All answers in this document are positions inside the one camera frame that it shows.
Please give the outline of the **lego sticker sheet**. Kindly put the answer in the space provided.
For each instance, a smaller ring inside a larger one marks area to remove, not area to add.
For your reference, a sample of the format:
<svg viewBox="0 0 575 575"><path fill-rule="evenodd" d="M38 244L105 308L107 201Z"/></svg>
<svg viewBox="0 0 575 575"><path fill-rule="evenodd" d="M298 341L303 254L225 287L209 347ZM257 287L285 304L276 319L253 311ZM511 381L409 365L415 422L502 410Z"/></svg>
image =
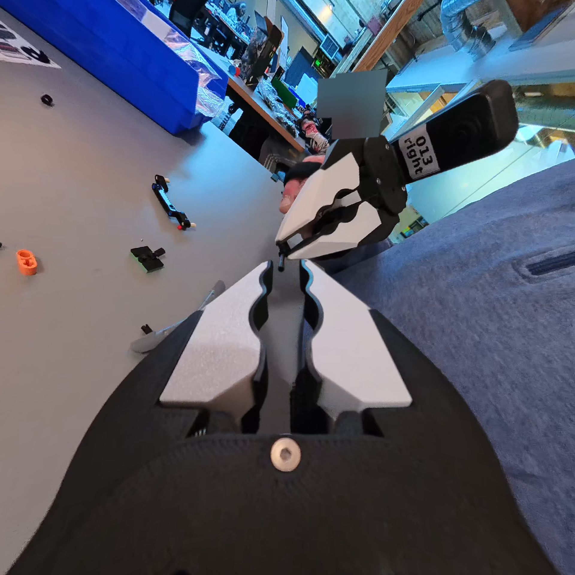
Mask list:
<svg viewBox="0 0 575 575"><path fill-rule="evenodd" d="M1 62L60 69L60 66L45 52L32 46L3 22L1 22Z"/></svg>

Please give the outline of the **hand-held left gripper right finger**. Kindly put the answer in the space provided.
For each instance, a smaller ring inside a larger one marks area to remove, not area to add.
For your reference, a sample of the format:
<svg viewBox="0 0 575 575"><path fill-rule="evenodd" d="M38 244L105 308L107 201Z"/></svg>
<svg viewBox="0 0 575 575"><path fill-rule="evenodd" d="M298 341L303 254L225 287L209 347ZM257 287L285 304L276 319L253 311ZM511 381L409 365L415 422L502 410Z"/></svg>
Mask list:
<svg viewBox="0 0 575 575"><path fill-rule="evenodd" d="M369 408L406 408L412 396L370 307L310 260L301 261L306 296L318 312L309 357L318 404L331 418Z"/></svg>

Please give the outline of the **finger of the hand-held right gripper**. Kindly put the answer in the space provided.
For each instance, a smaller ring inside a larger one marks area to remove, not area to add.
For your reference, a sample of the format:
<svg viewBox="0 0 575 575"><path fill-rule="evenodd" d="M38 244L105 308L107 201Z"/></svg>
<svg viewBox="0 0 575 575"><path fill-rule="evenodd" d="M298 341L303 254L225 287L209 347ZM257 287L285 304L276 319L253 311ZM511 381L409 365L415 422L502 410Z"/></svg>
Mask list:
<svg viewBox="0 0 575 575"><path fill-rule="evenodd" d="M348 152L330 166L321 166L308 178L285 214L276 236L276 245L286 243L306 228L315 229L309 239L333 234L338 223L320 225L316 222L320 212L333 207L339 192L353 192L358 186L359 166L352 152Z"/></svg>
<svg viewBox="0 0 575 575"><path fill-rule="evenodd" d="M287 258L314 259L357 248L380 225L381 218L376 208L369 203L358 204L356 215L350 221L339 222L334 231L315 236L308 243L302 242L291 250Z"/></svg>

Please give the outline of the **green bin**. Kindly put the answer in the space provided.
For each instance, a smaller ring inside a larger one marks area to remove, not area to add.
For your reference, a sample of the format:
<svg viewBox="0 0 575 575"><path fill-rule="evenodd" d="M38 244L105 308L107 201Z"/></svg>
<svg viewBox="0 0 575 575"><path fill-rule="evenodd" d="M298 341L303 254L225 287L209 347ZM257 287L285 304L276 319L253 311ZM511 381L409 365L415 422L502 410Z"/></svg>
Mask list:
<svg viewBox="0 0 575 575"><path fill-rule="evenodd" d="M272 77L271 85L277 91L279 99L288 109L293 109L298 105L297 97L291 92L289 87L277 77Z"/></svg>

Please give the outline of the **black printed cardboard box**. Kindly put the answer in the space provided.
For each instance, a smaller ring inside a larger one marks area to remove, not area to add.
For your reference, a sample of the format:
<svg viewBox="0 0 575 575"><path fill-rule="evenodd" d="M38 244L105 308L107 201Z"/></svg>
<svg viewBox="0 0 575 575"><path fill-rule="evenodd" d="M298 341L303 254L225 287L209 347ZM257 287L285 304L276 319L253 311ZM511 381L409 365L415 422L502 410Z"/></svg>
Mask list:
<svg viewBox="0 0 575 575"><path fill-rule="evenodd" d="M284 33L268 17L256 16L256 26L240 60L240 78L255 88L284 39Z"/></svg>

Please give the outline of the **wooden desk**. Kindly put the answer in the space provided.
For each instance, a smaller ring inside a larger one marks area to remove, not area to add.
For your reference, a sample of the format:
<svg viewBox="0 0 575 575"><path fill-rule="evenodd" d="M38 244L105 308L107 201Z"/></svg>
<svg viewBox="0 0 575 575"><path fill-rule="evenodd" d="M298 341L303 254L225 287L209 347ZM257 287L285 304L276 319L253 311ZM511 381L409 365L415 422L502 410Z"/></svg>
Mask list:
<svg viewBox="0 0 575 575"><path fill-rule="evenodd" d="M248 88L240 78L228 76L226 96L231 99L238 109L241 109L243 112L249 110L250 112L248 114L252 116L255 115L260 124L263 122L273 133L276 133L285 140L297 152L305 151L305 141L298 136L292 136L291 133L277 121L272 110L267 107L262 97L254 90Z"/></svg>

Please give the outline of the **black green lego piece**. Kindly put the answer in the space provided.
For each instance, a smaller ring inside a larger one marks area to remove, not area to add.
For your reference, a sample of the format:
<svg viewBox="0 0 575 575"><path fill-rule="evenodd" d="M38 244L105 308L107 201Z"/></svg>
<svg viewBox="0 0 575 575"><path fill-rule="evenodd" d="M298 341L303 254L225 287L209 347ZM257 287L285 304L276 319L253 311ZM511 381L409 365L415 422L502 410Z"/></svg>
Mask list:
<svg viewBox="0 0 575 575"><path fill-rule="evenodd" d="M153 251L154 250L148 246L140 246L130 250L131 255L139 262L147 273L159 271L164 267L164 263L161 259L163 256L160 258L153 258L151 255Z"/></svg>

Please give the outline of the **grey curved lego panel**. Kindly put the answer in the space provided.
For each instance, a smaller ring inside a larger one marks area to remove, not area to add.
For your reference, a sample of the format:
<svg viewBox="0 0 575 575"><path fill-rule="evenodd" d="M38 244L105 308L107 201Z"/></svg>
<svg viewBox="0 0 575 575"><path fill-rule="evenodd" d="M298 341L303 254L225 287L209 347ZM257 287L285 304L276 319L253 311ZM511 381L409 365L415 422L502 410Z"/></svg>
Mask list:
<svg viewBox="0 0 575 575"><path fill-rule="evenodd" d="M207 307L212 301L222 295L223 292L226 291L226 284L219 280L216 284L212 287L211 291L206 296L205 300L199 306L197 311L204 311L205 307ZM153 349L155 349L162 341L165 340L171 333L173 333L177 327L180 326L184 321L180 320L175 324L172 324L168 327L165 327L160 330L153 331L149 325L144 325L141 327L143 331L142 337L136 339L131 343L130 349L131 351L138 353L138 354L147 354Z"/></svg>

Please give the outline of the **wooden beam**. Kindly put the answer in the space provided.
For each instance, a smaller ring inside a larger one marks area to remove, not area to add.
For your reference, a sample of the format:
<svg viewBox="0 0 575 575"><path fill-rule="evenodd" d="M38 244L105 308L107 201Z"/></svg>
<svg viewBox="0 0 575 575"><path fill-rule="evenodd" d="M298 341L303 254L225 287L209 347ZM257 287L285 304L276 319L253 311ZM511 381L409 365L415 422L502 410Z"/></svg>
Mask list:
<svg viewBox="0 0 575 575"><path fill-rule="evenodd" d="M352 68L353 72L371 71L399 33L419 10L423 1L401 1L367 51Z"/></svg>

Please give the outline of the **black office chair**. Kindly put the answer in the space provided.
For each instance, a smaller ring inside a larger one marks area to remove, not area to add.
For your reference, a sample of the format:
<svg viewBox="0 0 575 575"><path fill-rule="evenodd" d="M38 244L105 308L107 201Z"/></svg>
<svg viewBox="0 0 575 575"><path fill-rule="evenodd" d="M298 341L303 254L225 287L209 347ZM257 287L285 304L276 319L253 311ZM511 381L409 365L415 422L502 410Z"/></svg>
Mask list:
<svg viewBox="0 0 575 575"><path fill-rule="evenodd" d="M191 39L205 40L207 1L172 1L169 20Z"/></svg>

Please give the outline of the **person's right hand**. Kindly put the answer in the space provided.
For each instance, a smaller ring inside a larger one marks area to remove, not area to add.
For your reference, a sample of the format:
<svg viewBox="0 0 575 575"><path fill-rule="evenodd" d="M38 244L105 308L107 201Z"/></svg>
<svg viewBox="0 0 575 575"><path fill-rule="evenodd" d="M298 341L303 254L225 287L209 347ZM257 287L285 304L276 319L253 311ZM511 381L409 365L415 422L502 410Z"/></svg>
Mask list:
<svg viewBox="0 0 575 575"><path fill-rule="evenodd" d="M284 190L279 204L279 211L285 215L289 212L295 199L309 178L291 178L285 182Z"/></svg>

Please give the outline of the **silver ventilation duct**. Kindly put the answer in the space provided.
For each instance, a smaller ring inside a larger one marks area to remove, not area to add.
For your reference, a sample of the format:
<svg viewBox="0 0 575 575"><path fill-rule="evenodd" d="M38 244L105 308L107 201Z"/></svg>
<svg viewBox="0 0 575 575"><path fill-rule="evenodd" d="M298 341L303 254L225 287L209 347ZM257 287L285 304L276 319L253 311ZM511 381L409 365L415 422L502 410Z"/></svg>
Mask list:
<svg viewBox="0 0 575 575"><path fill-rule="evenodd" d="M456 52L464 51L473 61L489 53L496 42L484 25L472 25L467 9L478 1L442 1L440 21L445 38Z"/></svg>

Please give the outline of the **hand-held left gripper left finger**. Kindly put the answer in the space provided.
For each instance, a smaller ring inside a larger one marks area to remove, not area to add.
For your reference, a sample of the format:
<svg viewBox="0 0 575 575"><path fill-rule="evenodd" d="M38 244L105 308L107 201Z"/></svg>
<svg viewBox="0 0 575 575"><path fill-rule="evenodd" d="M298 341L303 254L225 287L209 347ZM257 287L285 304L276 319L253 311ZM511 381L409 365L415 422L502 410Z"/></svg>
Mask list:
<svg viewBox="0 0 575 575"><path fill-rule="evenodd" d="M159 402L200 409L252 409L266 352L273 262L265 261L203 310Z"/></svg>

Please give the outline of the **blue plastic bin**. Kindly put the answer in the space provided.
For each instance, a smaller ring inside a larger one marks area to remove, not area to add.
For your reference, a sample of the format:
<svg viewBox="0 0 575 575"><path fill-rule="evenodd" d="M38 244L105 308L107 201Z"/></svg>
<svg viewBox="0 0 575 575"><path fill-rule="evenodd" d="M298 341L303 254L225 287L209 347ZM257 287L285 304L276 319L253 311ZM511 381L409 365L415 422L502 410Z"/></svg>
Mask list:
<svg viewBox="0 0 575 575"><path fill-rule="evenodd" d="M203 125L196 73L118 1L1 1L1 8L167 132Z"/></svg>

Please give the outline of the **black lego rack assembly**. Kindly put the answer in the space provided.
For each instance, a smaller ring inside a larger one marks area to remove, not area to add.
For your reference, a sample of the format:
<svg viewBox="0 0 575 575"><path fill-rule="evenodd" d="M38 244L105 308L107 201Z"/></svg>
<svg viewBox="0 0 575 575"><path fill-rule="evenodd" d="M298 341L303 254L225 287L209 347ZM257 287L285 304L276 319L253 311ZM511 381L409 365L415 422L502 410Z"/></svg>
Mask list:
<svg viewBox="0 0 575 575"><path fill-rule="evenodd" d="M187 229L196 228L196 224L192 223L186 216L184 212L181 212L175 208L171 200L169 199L169 182L168 178L162 175L156 174L154 178L154 183L152 184L152 192L154 193L156 199L162 206L163 211L167 214L170 219L174 219L177 222L177 229L184 231Z"/></svg>

